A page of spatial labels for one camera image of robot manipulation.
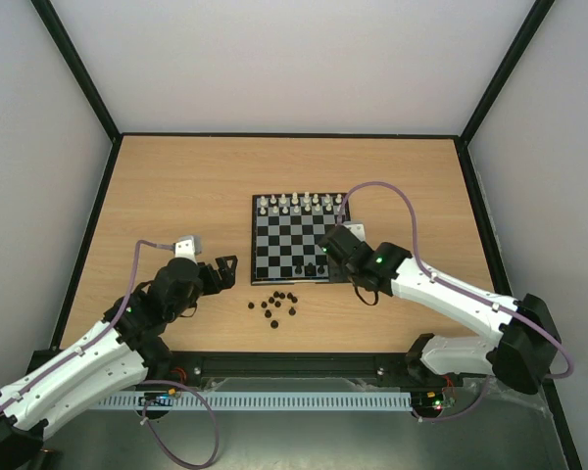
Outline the black chess king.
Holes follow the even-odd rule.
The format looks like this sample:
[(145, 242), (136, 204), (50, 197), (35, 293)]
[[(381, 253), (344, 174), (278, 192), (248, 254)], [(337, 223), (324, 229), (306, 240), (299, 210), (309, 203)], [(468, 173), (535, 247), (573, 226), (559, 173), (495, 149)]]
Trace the black chess king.
[(311, 262), (305, 266), (305, 275), (307, 277), (315, 277), (317, 275), (317, 268)]

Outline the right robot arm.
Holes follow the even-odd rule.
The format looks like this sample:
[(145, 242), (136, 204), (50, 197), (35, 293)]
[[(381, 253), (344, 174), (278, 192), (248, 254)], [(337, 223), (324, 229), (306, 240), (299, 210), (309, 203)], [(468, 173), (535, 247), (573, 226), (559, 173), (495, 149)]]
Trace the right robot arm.
[(337, 225), (319, 247), (345, 271), (355, 289), (411, 301), (472, 331), (465, 338), (423, 334), (408, 356), (421, 384), (438, 375), (493, 375), (509, 388), (539, 391), (561, 342), (547, 304), (531, 294), (518, 300), (476, 288), (422, 262), (389, 242), (372, 249), (359, 229)]

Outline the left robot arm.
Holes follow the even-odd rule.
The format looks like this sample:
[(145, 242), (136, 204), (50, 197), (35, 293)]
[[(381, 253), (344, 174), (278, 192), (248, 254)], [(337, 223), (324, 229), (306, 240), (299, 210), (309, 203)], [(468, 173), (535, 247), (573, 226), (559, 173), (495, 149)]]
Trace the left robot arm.
[(45, 440), (90, 406), (132, 386), (166, 386), (172, 352), (166, 327), (203, 296), (235, 284), (237, 258), (215, 264), (173, 258), (155, 277), (131, 283), (77, 342), (0, 389), (0, 469), (18, 469)]

